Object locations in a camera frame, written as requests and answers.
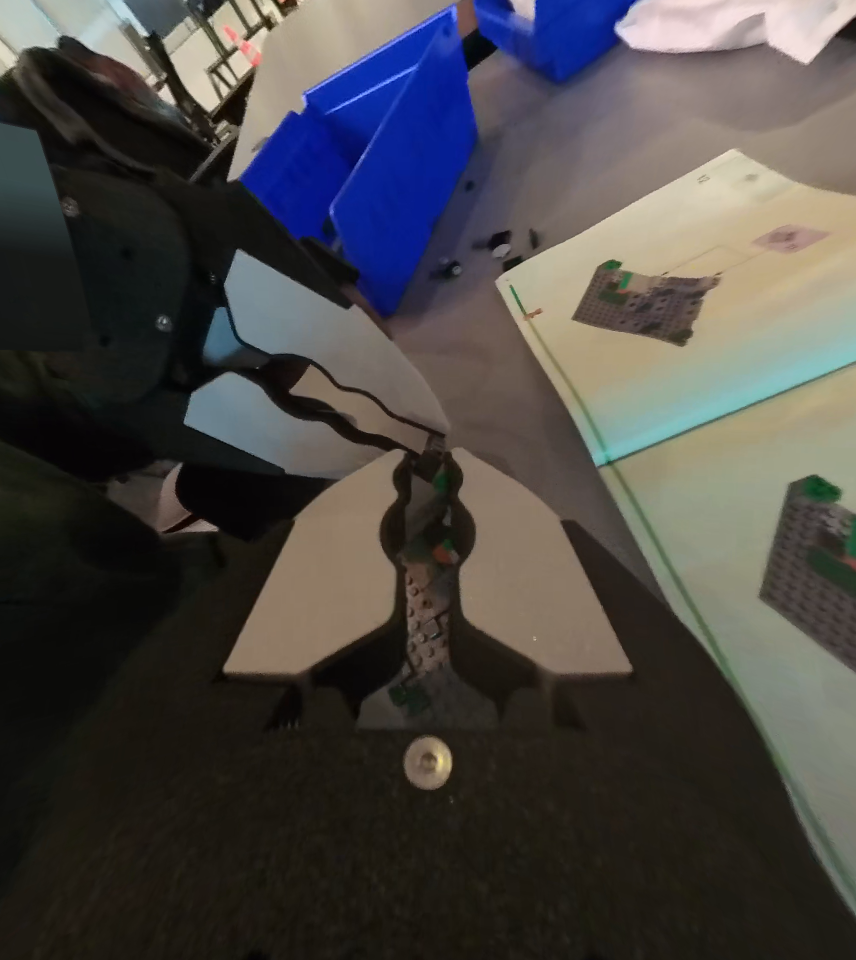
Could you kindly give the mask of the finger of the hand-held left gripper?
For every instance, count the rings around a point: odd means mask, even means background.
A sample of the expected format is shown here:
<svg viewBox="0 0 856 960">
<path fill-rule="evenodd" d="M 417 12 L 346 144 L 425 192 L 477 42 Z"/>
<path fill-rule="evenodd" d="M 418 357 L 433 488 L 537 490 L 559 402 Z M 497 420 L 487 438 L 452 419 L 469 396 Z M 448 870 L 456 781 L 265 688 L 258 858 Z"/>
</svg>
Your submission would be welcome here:
<svg viewBox="0 0 856 960">
<path fill-rule="evenodd" d="M 194 390 L 183 423 L 292 476 L 339 480 L 385 455 L 403 461 L 401 446 L 359 430 L 326 402 L 271 393 L 239 372 Z"/>
<path fill-rule="evenodd" d="M 302 368 L 276 391 L 344 436 L 446 439 L 449 420 L 422 374 L 359 306 L 338 306 L 239 250 L 203 344 L 210 369 L 261 375 Z"/>
</svg>

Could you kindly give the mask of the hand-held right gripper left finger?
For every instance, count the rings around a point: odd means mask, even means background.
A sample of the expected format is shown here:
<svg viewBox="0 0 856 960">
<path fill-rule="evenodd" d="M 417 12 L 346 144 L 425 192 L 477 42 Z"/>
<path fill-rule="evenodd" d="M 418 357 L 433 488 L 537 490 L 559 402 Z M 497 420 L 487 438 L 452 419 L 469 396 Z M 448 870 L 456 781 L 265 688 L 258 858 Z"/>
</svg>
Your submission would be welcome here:
<svg viewBox="0 0 856 960">
<path fill-rule="evenodd" d="M 395 450 L 329 486 L 295 518 L 222 667 L 225 678 L 306 681 L 387 625 L 398 568 L 382 524 L 400 504 Z"/>
</svg>

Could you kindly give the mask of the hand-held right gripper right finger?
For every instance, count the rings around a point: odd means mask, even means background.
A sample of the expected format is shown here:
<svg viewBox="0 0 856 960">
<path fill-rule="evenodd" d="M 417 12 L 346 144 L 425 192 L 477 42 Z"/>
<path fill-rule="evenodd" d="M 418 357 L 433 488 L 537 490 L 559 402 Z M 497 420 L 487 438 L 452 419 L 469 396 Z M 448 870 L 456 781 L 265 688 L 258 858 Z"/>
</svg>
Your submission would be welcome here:
<svg viewBox="0 0 856 960">
<path fill-rule="evenodd" d="M 633 667 L 563 522 L 516 479 L 463 448 L 453 506 L 471 522 L 458 547 L 466 624 L 545 681 L 628 677 Z"/>
</svg>

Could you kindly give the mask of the grey toy brick build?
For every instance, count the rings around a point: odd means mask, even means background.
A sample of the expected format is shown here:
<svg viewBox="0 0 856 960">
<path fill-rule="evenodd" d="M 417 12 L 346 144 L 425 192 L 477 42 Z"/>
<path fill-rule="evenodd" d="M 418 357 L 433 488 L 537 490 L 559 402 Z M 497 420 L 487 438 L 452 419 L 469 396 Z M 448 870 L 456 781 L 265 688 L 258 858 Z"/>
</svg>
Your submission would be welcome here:
<svg viewBox="0 0 856 960">
<path fill-rule="evenodd" d="M 403 575 L 405 655 L 392 679 L 363 701 L 360 731 L 420 735 L 487 732 L 497 726 L 494 703 L 461 679 L 450 659 L 460 557 L 452 534 L 449 480 L 445 464 L 429 479 L 411 476 L 397 555 Z"/>
</svg>

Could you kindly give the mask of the blue plastic bin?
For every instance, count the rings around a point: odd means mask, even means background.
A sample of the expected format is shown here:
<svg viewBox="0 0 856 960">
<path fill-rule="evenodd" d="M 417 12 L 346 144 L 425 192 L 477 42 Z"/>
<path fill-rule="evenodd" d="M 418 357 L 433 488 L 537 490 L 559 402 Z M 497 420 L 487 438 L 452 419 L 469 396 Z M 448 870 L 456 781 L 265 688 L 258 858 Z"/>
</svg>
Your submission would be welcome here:
<svg viewBox="0 0 856 960">
<path fill-rule="evenodd" d="M 553 83 L 607 54 L 633 1 L 475 1 L 483 37 Z"/>
<path fill-rule="evenodd" d="M 230 179 L 395 313 L 478 139 L 453 2 L 305 2 L 262 43 Z"/>
</svg>

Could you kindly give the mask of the open instruction booklet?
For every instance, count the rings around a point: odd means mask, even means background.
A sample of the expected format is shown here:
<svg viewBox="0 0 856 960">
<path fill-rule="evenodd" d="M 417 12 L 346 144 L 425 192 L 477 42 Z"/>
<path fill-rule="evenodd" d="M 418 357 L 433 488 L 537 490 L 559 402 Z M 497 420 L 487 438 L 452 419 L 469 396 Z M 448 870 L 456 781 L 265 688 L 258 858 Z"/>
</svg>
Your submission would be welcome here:
<svg viewBox="0 0 856 960">
<path fill-rule="evenodd" d="M 856 196 L 729 150 L 496 286 L 856 912 Z"/>
</svg>

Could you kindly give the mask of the white plastic bag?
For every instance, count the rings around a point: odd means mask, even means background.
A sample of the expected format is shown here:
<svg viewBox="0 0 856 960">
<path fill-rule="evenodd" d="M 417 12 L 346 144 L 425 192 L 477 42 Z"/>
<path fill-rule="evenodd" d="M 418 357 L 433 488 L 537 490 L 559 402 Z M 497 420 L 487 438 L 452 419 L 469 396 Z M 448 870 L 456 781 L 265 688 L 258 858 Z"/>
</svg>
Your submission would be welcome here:
<svg viewBox="0 0 856 960">
<path fill-rule="evenodd" d="M 638 1 L 614 26 L 635 51 L 690 54 L 765 45 L 809 65 L 856 18 L 856 1 Z"/>
</svg>

